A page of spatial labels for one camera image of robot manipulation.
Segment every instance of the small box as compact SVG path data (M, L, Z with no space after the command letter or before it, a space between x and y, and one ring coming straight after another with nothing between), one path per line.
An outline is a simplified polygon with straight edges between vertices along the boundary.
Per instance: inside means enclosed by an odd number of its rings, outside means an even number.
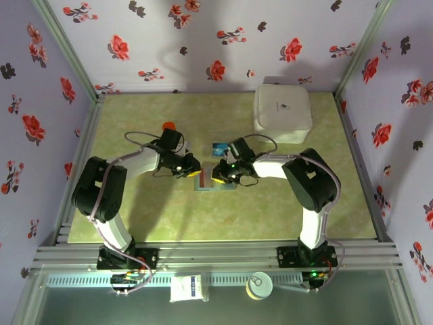
M297 85L261 85L254 97L254 132L280 144L301 144L311 130L309 94ZM269 142L258 137L262 142Z

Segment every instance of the floral wallpaper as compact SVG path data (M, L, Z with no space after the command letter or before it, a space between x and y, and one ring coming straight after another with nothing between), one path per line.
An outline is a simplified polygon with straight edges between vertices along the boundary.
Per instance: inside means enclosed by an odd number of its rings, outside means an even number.
M433 318L432 10L429 0L396 1L342 94L424 324Z
M96 92L115 93L334 91L378 0L48 2Z
M31 2L2 4L0 323L10 324L36 249L54 231L91 102Z

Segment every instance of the white package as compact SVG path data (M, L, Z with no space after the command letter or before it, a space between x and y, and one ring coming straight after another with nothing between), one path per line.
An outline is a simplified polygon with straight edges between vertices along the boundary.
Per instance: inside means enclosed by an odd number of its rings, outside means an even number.
M254 132L277 143L301 144L313 122L309 94L297 85L261 85L254 96ZM258 137L257 140L269 142Z
M203 285L202 276L173 276L170 285L170 302L183 300L207 301L208 293Z

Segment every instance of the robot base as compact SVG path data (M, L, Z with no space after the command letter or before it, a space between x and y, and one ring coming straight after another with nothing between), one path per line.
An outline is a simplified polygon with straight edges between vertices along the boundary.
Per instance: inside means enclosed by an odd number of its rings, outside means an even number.
M159 252L157 248L134 248L133 250L132 254L128 251L126 253L136 258L143 258L151 269L156 269ZM99 248L99 257L96 265L96 269L98 270L141 269L142 267L140 263L126 259L106 246Z
M338 265L336 250L324 242L311 250L298 239L298 246L277 247L277 260L280 269L299 267L332 267Z

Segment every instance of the white robotic arm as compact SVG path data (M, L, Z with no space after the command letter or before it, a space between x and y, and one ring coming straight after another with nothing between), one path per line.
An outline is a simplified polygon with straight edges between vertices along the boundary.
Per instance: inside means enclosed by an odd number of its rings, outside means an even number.
M134 268L126 256L138 256L135 241L119 215L125 182L148 171L170 169L176 178L194 176L200 163L187 152L181 133L165 129L160 138L140 150L120 158L87 161L72 195L72 203L86 215L102 237L105 252L99 260L109 259L109 268Z
M316 151L307 149L295 155L269 152L255 155L245 139L238 138L229 144L227 157L214 168L212 178L221 183L242 185L242 176L256 179L276 177L289 181L303 207L298 251L290 258L299 259L300 266L307 266L319 265L324 258L329 261L328 255L335 256L332 253L334 248L327 246L325 230L327 214L340 196L340 181Z
M259 178L275 177L287 179L283 166L294 159L296 158L288 155L264 154L258 157L252 163L252 166ZM323 207L319 212L302 207L302 230L299 238L309 249L315 249L325 242L326 211L327 207Z

